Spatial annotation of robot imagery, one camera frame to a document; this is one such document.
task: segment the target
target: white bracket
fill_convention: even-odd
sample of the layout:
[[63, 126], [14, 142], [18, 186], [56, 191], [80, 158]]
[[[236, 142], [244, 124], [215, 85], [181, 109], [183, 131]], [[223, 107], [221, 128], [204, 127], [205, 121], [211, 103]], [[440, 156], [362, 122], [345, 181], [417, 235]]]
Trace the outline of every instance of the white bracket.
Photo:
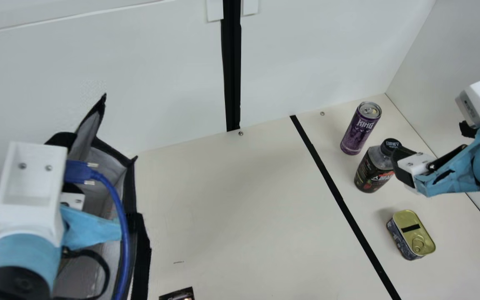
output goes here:
[[[434, 156], [424, 154], [422, 152], [418, 152], [415, 155], [411, 155], [409, 157], [406, 157], [402, 160], [397, 161], [398, 162], [397, 165], [398, 167], [403, 169], [405, 172], [412, 175], [412, 180], [414, 182], [414, 185], [416, 186], [415, 176], [427, 173], [429, 171], [427, 169], [427, 165], [430, 162], [435, 160], [436, 158]], [[405, 186], [415, 194], [420, 194], [419, 192], [417, 192], [416, 188], [411, 188], [406, 184]]]
[[227, 0], [206, 0], [207, 2], [207, 20], [209, 22], [223, 19], [223, 1]]
[[242, 15], [259, 13], [259, 0], [242, 0]]
[[60, 195], [61, 205], [66, 205], [72, 209], [82, 211], [84, 207], [84, 194], [78, 194], [76, 192], [63, 192]]
[[66, 156], [65, 147], [10, 143], [0, 179], [0, 239], [34, 234], [60, 247]]

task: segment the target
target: purple energy drink can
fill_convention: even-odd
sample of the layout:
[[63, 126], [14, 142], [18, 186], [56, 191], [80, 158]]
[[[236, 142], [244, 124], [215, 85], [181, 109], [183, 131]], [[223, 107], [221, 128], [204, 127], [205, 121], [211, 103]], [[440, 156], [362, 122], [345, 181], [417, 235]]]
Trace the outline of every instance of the purple energy drink can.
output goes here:
[[345, 154], [360, 153], [382, 112], [381, 107], [373, 102], [362, 102], [358, 106], [340, 143], [340, 148]]

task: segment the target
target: can lid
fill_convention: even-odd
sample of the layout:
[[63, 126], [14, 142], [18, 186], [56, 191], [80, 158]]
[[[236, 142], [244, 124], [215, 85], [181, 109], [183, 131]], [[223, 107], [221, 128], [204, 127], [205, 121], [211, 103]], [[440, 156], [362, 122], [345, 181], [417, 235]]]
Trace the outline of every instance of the can lid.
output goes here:
[[376, 120], [381, 117], [383, 110], [381, 107], [373, 102], [362, 102], [358, 106], [358, 111], [363, 117]]
[[400, 141], [394, 138], [387, 138], [382, 142], [383, 143], [381, 144], [381, 152], [386, 156], [392, 155], [392, 152], [394, 152], [396, 148], [399, 148], [402, 146]]

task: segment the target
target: screw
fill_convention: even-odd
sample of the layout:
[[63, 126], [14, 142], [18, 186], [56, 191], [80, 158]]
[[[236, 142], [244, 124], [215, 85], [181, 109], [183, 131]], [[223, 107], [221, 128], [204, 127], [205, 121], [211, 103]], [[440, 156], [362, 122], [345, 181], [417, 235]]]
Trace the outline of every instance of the screw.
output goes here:
[[33, 290], [33, 284], [27, 278], [16, 278], [14, 280], [14, 285], [17, 290], [23, 293], [31, 292]]

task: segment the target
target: blue cable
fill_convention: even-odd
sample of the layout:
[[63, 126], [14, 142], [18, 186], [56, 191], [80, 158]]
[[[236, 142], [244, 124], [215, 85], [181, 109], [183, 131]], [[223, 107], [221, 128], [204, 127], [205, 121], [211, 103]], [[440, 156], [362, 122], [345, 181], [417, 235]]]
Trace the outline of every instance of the blue cable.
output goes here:
[[84, 183], [86, 180], [94, 179], [104, 184], [114, 201], [120, 226], [122, 228], [122, 254], [121, 254], [121, 270], [122, 273], [118, 279], [117, 289], [114, 292], [114, 300], [122, 300], [125, 295], [125, 287], [129, 280], [129, 261], [130, 261], [130, 245], [129, 245], [129, 226], [125, 210], [123, 209], [122, 201], [116, 188], [109, 182], [107, 177], [103, 174], [92, 170], [88, 163], [83, 161], [66, 161], [66, 169], [64, 174], [64, 181], [68, 183]]

